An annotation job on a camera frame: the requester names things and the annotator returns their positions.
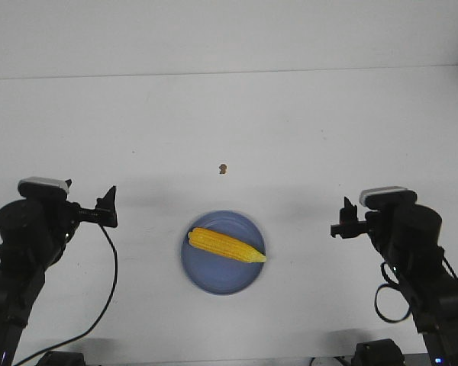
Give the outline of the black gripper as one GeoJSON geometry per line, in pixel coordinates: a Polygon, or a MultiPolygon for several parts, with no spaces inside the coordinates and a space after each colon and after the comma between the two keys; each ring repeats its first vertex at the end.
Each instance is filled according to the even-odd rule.
{"type": "Polygon", "coordinates": [[[115,207],[117,187],[110,187],[103,197],[96,199],[94,209],[76,208],[76,220],[79,223],[95,223],[110,228],[118,227],[118,216],[115,207]]]}
{"type": "Polygon", "coordinates": [[[352,239],[369,232],[367,222],[358,221],[357,206],[348,197],[343,199],[339,221],[342,223],[331,225],[330,235],[333,238],[352,239]]]}

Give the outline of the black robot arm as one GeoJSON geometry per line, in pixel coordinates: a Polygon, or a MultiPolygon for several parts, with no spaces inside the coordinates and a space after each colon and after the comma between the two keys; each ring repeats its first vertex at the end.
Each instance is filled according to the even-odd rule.
{"type": "Polygon", "coordinates": [[[0,365],[13,365],[22,332],[56,264],[79,225],[115,228],[116,188],[92,209],[68,200],[70,180],[30,177],[18,182],[21,199],[0,209],[0,365]]]}
{"type": "Polygon", "coordinates": [[[369,237],[383,259],[384,285],[408,303],[405,317],[422,335],[430,363],[458,365],[458,277],[438,244],[441,216],[417,199],[407,188],[365,190],[360,205],[368,212],[360,221],[356,205],[345,198],[331,236],[369,237]]]}

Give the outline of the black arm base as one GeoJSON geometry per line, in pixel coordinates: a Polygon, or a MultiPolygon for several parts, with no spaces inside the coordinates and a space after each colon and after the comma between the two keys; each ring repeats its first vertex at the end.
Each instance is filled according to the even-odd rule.
{"type": "Polygon", "coordinates": [[[359,366],[401,366],[405,364],[405,356],[391,339],[380,339],[358,343],[351,364],[359,366]]]}
{"type": "Polygon", "coordinates": [[[36,366],[86,366],[83,353],[79,352],[47,352],[36,366]]]}

